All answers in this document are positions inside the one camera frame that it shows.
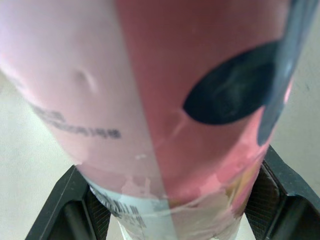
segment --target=white label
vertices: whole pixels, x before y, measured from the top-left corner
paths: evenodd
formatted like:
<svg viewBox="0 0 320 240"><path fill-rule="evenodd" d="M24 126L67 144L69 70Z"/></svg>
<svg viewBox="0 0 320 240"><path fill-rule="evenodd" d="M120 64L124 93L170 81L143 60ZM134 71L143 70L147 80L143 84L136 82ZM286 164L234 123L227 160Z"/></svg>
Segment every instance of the white label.
<svg viewBox="0 0 320 240"><path fill-rule="evenodd" d="M132 240L178 240L166 200L119 194L86 180L98 200L123 225L125 233L134 235Z"/></svg>

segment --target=black oval shape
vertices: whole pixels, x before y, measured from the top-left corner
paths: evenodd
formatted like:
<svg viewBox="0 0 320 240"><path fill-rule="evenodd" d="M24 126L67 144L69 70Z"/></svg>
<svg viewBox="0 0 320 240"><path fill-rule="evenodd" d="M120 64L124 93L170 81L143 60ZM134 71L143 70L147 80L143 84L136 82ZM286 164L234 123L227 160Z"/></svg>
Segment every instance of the black oval shape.
<svg viewBox="0 0 320 240"><path fill-rule="evenodd" d="M259 46L209 72L192 89L183 109L209 125L232 123L252 114L271 94L277 45Z"/></svg>

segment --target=cylindrical can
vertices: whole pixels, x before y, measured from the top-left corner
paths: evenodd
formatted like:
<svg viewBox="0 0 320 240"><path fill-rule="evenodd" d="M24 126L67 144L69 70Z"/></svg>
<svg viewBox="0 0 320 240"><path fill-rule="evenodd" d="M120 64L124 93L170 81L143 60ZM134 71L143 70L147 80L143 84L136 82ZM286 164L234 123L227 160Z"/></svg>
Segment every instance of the cylindrical can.
<svg viewBox="0 0 320 240"><path fill-rule="evenodd" d="M3 0L0 68L128 239L233 240L317 3Z"/></svg>

